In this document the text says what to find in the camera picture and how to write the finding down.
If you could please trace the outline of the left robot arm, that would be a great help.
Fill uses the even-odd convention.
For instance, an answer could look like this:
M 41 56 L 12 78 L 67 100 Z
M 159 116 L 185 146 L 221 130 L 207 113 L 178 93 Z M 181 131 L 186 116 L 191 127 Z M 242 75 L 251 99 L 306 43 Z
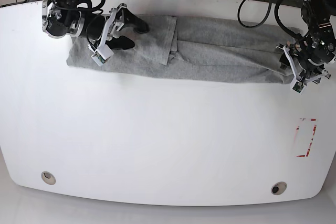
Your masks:
M 266 14 L 257 26 L 261 26 L 273 10 L 278 26 L 295 39 L 294 44 L 278 44 L 277 48 L 282 50 L 281 67 L 289 67 L 293 73 L 292 90 L 300 93 L 309 82 L 318 84 L 321 78 L 330 78 L 324 66 L 335 63 L 335 35 L 328 8 L 331 1 L 302 0 L 301 17 L 308 26 L 305 35 L 291 31 L 281 22 L 279 7 L 283 1 L 277 0 L 275 6 L 272 7 L 272 0 L 268 0 Z

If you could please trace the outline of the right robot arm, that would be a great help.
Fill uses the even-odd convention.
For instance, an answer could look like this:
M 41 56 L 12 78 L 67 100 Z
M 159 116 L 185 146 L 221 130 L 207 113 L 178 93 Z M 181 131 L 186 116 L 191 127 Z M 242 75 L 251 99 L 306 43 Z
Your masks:
M 149 32 L 148 24 L 131 13 L 126 4 L 111 9 L 109 15 L 103 15 L 102 7 L 106 0 L 97 6 L 91 0 L 44 0 L 43 31 L 50 37 L 61 38 L 66 34 L 83 37 L 93 52 L 104 46 L 111 50 L 127 50 L 134 47 L 134 42 L 113 34 L 126 27 L 132 27 L 138 34 Z

